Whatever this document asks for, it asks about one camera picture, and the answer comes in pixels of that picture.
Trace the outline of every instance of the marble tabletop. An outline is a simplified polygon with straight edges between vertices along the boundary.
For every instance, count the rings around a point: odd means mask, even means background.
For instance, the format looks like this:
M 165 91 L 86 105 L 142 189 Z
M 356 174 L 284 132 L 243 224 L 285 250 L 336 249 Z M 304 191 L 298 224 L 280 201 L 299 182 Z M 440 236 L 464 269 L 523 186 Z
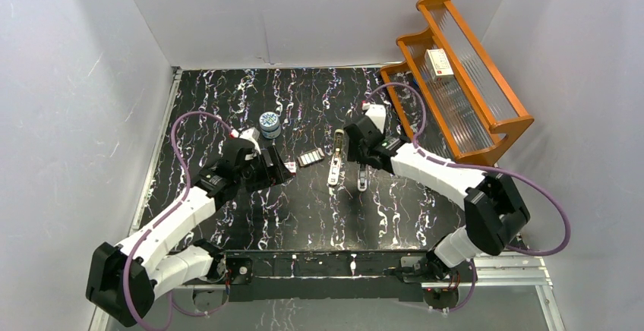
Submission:
M 329 154 L 333 131 L 356 119 L 354 108 L 380 83 L 375 68 L 184 71 L 142 224 L 178 197 L 185 185 L 169 143 L 170 127 L 181 114 L 213 112 L 241 130 L 257 127 L 263 112 L 276 112 L 282 134 L 272 141 L 261 138 L 260 145 L 274 144 L 285 162 L 295 161 L 315 147 Z M 417 125 L 418 103 L 408 93 L 400 98 L 409 107 L 410 121 Z M 384 94 L 376 101 L 390 106 Z M 387 129 L 402 132 L 393 109 L 389 109 Z M 421 144 L 434 140 L 432 147 L 436 147 L 438 132 L 430 122 Z M 192 117 L 181 123 L 178 143 L 191 173 L 220 152 L 223 139 L 223 129 L 208 118 Z M 430 248 L 464 223 L 463 212 L 447 198 L 383 171 L 371 170 L 369 188 L 359 192 L 355 163 L 345 161 L 339 184 L 329 188 L 329 165 L 327 159 L 298 168 L 288 184 L 251 194 L 240 191 L 178 247 L 205 238 L 230 250 Z

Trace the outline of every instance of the blue and white can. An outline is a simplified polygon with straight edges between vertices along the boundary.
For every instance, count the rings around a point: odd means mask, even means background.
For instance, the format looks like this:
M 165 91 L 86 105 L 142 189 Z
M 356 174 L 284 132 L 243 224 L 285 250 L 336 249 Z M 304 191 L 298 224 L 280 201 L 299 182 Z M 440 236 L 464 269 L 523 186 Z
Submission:
M 275 112 L 264 112 L 260 116 L 260 130 L 266 139 L 274 139 L 282 133 L 279 116 Z

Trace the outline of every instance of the orange wooden shelf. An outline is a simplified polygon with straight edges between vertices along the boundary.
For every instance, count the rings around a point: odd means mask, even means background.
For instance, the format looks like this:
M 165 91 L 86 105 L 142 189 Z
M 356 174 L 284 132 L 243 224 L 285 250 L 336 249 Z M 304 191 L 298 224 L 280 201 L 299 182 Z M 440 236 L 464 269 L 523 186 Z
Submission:
M 385 83 L 411 72 L 447 146 L 457 162 L 494 165 L 533 123 L 521 102 L 451 0 L 420 0 L 416 8 L 428 22 L 420 33 L 396 40 L 405 61 L 380 70 Z M 433 82 L 427 49 L 443 49 L 455 79 Z M 414 134 L 394 87 L 392 104 L 407 136 Z

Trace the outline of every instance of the gray floor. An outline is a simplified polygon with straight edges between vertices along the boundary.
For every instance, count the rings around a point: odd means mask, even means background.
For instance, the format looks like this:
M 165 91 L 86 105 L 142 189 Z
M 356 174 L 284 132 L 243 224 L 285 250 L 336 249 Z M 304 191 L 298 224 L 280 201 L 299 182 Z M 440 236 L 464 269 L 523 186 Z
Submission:
M 192 290 L 175 291 L 175 299 L 184 307 L 192 304 Z M 211 295 L 213 303 L 221 294 Z M 162 326 L 166 319 L 167 302 L 159 299 L 146 321 Z M 231 303 L 216 314 L 188 317 L 175 311 L 169 330 L 213 331 L 380 331 L 380 330 L 523 330 L 542 331 L 547 325 L 533 286 L 479 287 L 472 300 L 460 311 L 446 317 L 428 313 L 421 304 L 400 303 L 390 299 L 358 300 L 275 300 Z M 108 331 L 140 331 L 139 326 L 126 329 L 110 321 Z

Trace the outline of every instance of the wooden frame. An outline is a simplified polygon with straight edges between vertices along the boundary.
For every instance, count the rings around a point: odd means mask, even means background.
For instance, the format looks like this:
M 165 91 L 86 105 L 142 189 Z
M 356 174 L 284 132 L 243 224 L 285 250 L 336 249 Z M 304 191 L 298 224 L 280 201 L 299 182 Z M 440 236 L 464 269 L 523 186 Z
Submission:
M 400 47 L 402 54 L 405 56 L 405 62 L 397 65 L 388 65 L 380 70 L 380 75 L 385 83 L 391 81 L 394 74 L 404 73 L 411 71 L 418 87 L 421 91 L 425 102 L 428 104 L 429 109 L 434 114 L 438 127 L 443 132 L 447 145 L 452 152 L 454 159 L 457 162 L 478 164 L 483 166 L 494 165 L 499 158 L 512 146 L 512 144 L 523 134 L 523 132 L 533 123 L 534 118 L 528 114 L 523 104 L 516 97 L 510 86 L 507 84 L 503 75 L 499 72 L 496 65 L 492 62 L 490 56 L 487 54 L 481 43 L 478 41 L 474 33 L 470 30 L 469 26 L 462 18 L 456 7 L 452 4 L 451 0 L 420 0 L 416 3 L 416 8 L 422 13 L 425 20 L 428 22 L 428 28 L 420 33 L 404 35 L 396 40 L 396 44 Z M 512 106 L 516 113 L 515 118 L 504 119 L 498 121 L 492 114 L 488 104 L 485 102 L 477 86 L 468 75 L 466 69 L 459 61 L 458 56 L 453 51 L 447 38 L 440 30 L 437 21 L 432 17 L 431 11 L 435 9 L 445 8 L 458 27 L 461 29 L 465 38 L 469 41 L 472 48 L 482 60 L 485 67 L 489 70 L 490 75 L 498 84 L 501 92 L 507 98 L 508 103 Z M 447 121 L 442 116 L 437 103 L 432 97 L 428 85 L 422 79 L 418 65 L 414 61 L 409 47 L 415 44 L 422 44 L 426 49 L 437 46 L 445 50 L 447 59 L 449 60 L 454 70 L 454 76 L 458 82 L 463 94 L 472 105 L 472 109 L 476 117 L 481 122 L 485 132 L 490 137 L 492 145 L 481 150 L 463 153 L 460 151 L 457 142 L 450 132 Z M 392 104 L 398 116 L 402 127 L 408 137 L 412 137 L 414 132 L 407 119 L 403 106 L 399 101 L 399 97 L 393 87 L 388 87 L 387 91 L 391 97 Z

